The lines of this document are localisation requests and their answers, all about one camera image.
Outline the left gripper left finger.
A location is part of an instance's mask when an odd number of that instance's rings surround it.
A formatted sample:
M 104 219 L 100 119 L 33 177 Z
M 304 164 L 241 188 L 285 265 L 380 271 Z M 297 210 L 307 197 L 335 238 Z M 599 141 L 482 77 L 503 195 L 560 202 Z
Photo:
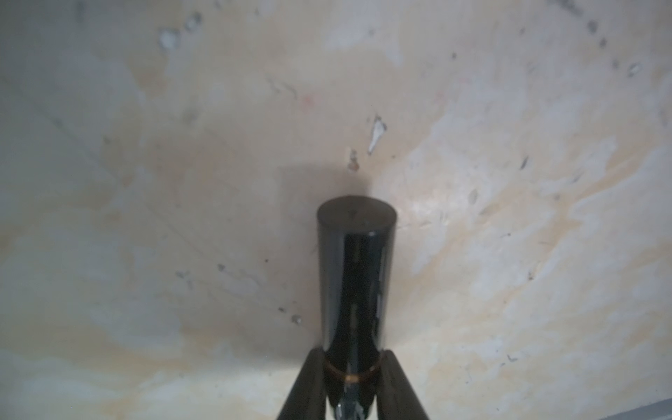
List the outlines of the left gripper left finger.
M 325 420 L 326 410 L 325 354 L 322 348 L 313 348 L 299 371 L 278 420 Z

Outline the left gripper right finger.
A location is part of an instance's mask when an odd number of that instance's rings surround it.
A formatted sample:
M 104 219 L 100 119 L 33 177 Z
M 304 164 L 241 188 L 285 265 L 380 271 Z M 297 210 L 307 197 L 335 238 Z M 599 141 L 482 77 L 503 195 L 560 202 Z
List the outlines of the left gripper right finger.
M 376 388 L 380 420 L 429 420 L 401 364 L 391 350 L 381 354 Z

